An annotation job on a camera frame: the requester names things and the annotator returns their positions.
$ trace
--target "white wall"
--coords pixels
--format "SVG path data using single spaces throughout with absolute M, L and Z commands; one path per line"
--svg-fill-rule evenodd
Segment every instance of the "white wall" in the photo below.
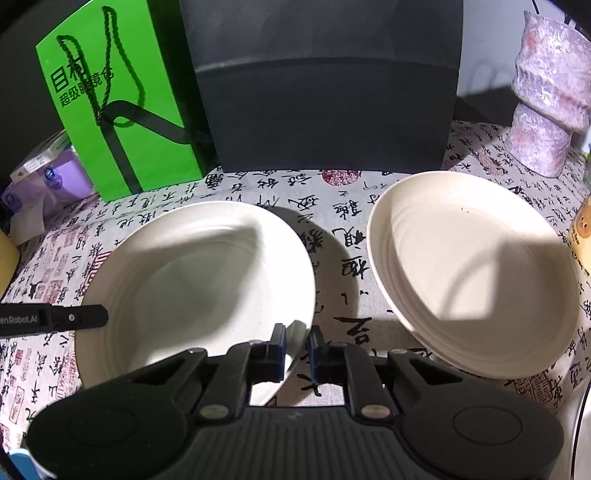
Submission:
M 564 20 L 564 14 L 548 0 L 536 3 L 545 17 Z M 459 96 L 511 84 L 524 10 L 535 13 L 531 0 L 464 0 Z

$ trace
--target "plate rim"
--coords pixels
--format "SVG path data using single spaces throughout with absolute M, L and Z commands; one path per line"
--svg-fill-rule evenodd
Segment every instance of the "plate rim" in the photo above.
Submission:
M 270 388 L 269 391 L 271 393 L 267 393 L 264 397 L 263 400 L 261 401 L 257 401 L 255 403 L 252 403 L 252 405 L 265 405 L 266 403 L 268 403 L 273 396 L 275 396 L 277 394 L 277 392 L 279 391 L 279 389 L 285 384 L 285 382 L 288 380 L 288 378 L 290 377 L 290 375 L 293 373 L 293 371 L 295 370 L 297 363 L 299 361 L 300 355 L 305 347 L 306 344 L 306 339 L 308 337 L 308 333 L 310 332 L 310 328 L 312 326 L 312 323 L 314 322 L 314 310 L 316 308 L 316 276 L 314 274 L 314 269 L 312 267 L 312 263 L 311 263 L 311 259 L 310 256 L 304 246 L 304 244 L 300 241 L 300 238 L 297 234 L 297 232 L 291 227 L 291 225 L 289 225 L 289 223 L 287 223 L 284 219 L 282 219 L 281 217 L 279 217 L 278 215 L 274 214 L 273 212 L 270 212 L 269 210 L 267 210 L 266 208 L 260 207 L 258 205 L 253 205 L 252 203 L 245 203 L 245 202 L 234 202 L 232 200 L 210 200 L 210 201 L 206 201 L 206 202 L 196 202 L 196 203 L 192 203 L 189 205 L 184 205 L 182 207 L 170 210 L 168 212 L 164 212 L 161 215 L 158 215 L 156 218 L 150 220 L 149 222 L 147 222 L 146 224 L 140 226 L 138 229 L 134 230 L 133 232 L 131 232 L 119 245 L 117 245 L 117 247 L 115 247 L 113 249 L 113 251 L 111 252 L 111 254 L 118 249 L 119 247 L 121 247 L 125 242 L 128 242 L 134 235 L 136 235 L 139 231 L 141 231 L 142 229 L 144 229 L 145 227 L 147 227 L 149 224 L 151 224 L 152 222 L 156 222 L 158 220 L 160 220 L 161 218 L 167 216 L 167 215 L 174 215 L 174 214 L 178 214 L 178 212 L 184 210 L 184 209 L 192 209 L 192 208 L 197 208 L 197 207 L 203 207 L 203 206 L 211 206 L 214 204 L 224 204 L 224 205 L 228 205 L 231 206 L 232 208 L 238 208 L 238 209 L 246 209 L 246 210 L 250 210 L 251 212 L 255 212 L 256 215 L 262 215 L 263 217 L 267 217 L 267 218 L 273 218 L 276 219 L 278 221 L 280 221 L 288 230 L 288 234 L 289 235 L 294 235 L 294 239 L 297 240 L 297 242 L 295 242 L 295 245 L 297 245 L 297 249 L 300 251 L 300 254 L 302 256 L 302 260 L 303 259 L 307 259 L 307 262 L 305 262 L 305 265 L 308 267 L 308 273 L 307 275 L 309 275 L 309 277 L 311 278 L 311 282 L 310 282 L 310 287 L 311 287 L 311 293 L 310 293 L 310 298 L 311 298 L 311 306 L 310 306 L 310 312 L 309 315 L 307 317 L 307 319 L 301 320 L 301 319 L 295 319 L 300 321 L 301 323 L 303 323 L 306 327 L 305 330 L 302 329 L 303 331 L 303 335 L 299 336 L 300 338 L 298 338 L 298 343 L 299 345 L 297 346 L 297 349 L 295 350 L 295 355 L 293 357 L 293 360 L 291 361 L 291 363 L 289 365 L 285 366 L 285 371 L 284 371 L 284 378 L 281 382 L 278 383 L 273 383 L 273 385 L 276 385 L 276 388 Z M 99 267 L 99 269 L 97 270 L 100 271 L 100 269 L 103 267 L 103 265 L 105 265 L 108 261 L 109 258 L 111 257 L 111 255 L 109 255 L 107 257 L 107 259 L 105 260 L 105 262 L 103 264 L 101 264 L 101 266 Z M 87 287 L 84 296 L 82 298 L 82 302 L 81 305 L 84 305 L 85 303 L 85 298 L 87 296 L 87 293 L 89 291 L 89 289 L 92 286 L 92 282 L 90 282 L 89 286 Z M 105 327 L 101 327 L 96 329 L 97 330 L 97 334 L 101 334 L 104 332 L 104 328 Z M 87 389 L 87 388 L 91 388 L 91 387 L 87 387 L 85 385 L 85 382 L 82 378 L 82 372 L 81 372 L 81 368 L 80 368 L 80 360 L 79 360 L 79 356 L 76 353 L 77 351 L 80 351 L 80 343 L 81 343 L 81 339 L 79 339 L 79 335 L 76 333 L 74 335 L 74 356 L 76 358 L 76 368 L 78 370 L 78 375 L 80 377 L 80 382 L 82 383 L 82 388 Z
M 540 219 L 542 219 L 544 221 L 544 223 L 548 226 L 548 228 L 552 231 L 552 233 L 556 236 L 556 238 L 559 239 L 559 237 L 556 234 L 556 232 L 554 231 L 554 229 L 550 226 L 550 224 L 546 221 L 546 219 L 541 215 L 540 212 L 538 212 L 535 208 L 533 208 L 528 202 L 526 202 L 519 195 L 515 195 L 515 194 L 509 192 L 506 188 L 504 188 L 503 186 L 501 186 L 493 181 L 490 181 L 490 180 L 487 180 L 487 179 L 484 179 L 484 178 L 481 178 L 479 176 L 472 175 L 469 173 L 462 173 L 462 172 L 448 171 L 448 170 L 432 170 L 432 171 L 424 171 L 424 172 L 420 172 L 420 173 L 410 174 L 407 177 L 404 177 L 403 179 L 398 180 L 396 183 L 394 183 L 393 185 L 390 185 L 386 190 L 384 190 L 384 192 L 380 195 L 379 199 L 374 204 L 374 206 L 369 214 L 369 218 L 368 218 L 368 224 L 367 224 L 368 247 L 367 248 L 368 248 L 369 264 L 371 266 L 372 273 L 374 275 L 374 278 L 376 279 L 376 282 L 378 283 L 378 287 L 379 287 L 383 297 L 388 302 L 388 304 L 391 306 L 397 320 L 408 330 L 409 333 L 411 333 L 411 335 L 413 335 L 424 346 L 426 346 L 427 348 L 432 350 L 439 358 L 446 361 L 450 365 L 453 365 L 456 368 L 459 368 L 459 369 L 469 372 L 471 374 L 479 375 L 481 377 L 503 379 L 503 380 L 511 379 L 511 378 L 518 378 L 518 377 L 529 377 L 531 375 L 535 375 L 535 374 L 539 373 L 539 371 L 530 372 L 525 375 L 518 373 L 517 376 L 511 375 L 509 377 L 507 375 L 491 374 L 490 372 L 480 371 L 479 369 L 474 368 L 468 364 L 464 364 L 461 361 L 455 360 L 450 355 L 439 351 L 440 350 L 439 347 L 433 348 L 433 345 L 431 344 L 431 342 L 425 340 L 424 336 L 420 332 L 417 331 L 416 327 L 402 314 L 400 309 L 393 302 L 392 298 L 390 298 L 390 295 L 386 291 L 386 288 L 384 287 L 384 283 L 383 283 L 382 279 L 380 278 L 378 271 L 376 269 L 376 264 L 374 261 L 374 252 L 372 252 L 371 225 L 374 220 L 375 212 L 378 210 L 381 203 L 384 202 L 384 199 L 386 198 L 387 194 L 391 190 L 394 190 L 396 187 L 398 187 L 400 184 L 403 184 L 404 182 L 410 182 L 410 181 L 413 181 L 419 177 L 425 177 L 425 176 L 433 176 L 433 177 L 446 176 L 446 177 L 456 177 L 456 178 L 469 179 L 470 181 L 473 181 L 475 183 L 481 183 L 482 185 L 487 185 L 488 187 L 492 188 L 493 190 L 496 190 L 497 192 L 502 192 L 503 195 L 507 195 L 507 194 L 513 195 L 513 197 L 511 197 L 511 198 L 514 198 L 515 201 L 522 203 L 522 205 L 524 205 L 527 209 L 529 209 L 530 211 L 535 213 L 536 216 L 538 216 Z M 569 263 L 571 265 L 573 278 L 576 280 L 577 279 L 577 272 L 574 268 L 572 261 L 569 261 Z M 573 321 L 572 321 L 573 334 L 576 331 L 577 322 L 578 322 L 578 316 L 576 318 L 573 318 Z M 559 354 L 557 358 L 554 358 L 553 361 L 557 361 L 559 358 L 561 358 L 561 355 L 562 355 L 562 353 Z

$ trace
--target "green paper bag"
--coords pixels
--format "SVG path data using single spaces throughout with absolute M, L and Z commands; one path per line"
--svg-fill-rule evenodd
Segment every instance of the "green paper bag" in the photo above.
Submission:
M 178 0 L 92 0 L 37 54 L 103 200 L 207 173 L 215 152 Z

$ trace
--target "blue object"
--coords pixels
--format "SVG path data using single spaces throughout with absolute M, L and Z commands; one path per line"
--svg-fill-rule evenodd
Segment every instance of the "blue object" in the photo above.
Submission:
M 41 480 L 41 477 L 37 473 L 37 469 L 33 464 L 33 460 L 31 459 L 31 455 L 29 454 L 28 450 L 23 448 L 11 450 L 8 452 L 8 456 L 14 466 L 17 467 L 18 471 L 26 480 Z M 8 478 L 4 471 L 0 469 L 0 480 L 12 480 Z

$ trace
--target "black box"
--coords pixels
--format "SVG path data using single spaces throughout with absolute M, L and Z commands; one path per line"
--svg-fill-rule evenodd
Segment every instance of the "black box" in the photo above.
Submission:
M 462 0 L 180 0 L 225 171 L 439 169 Z

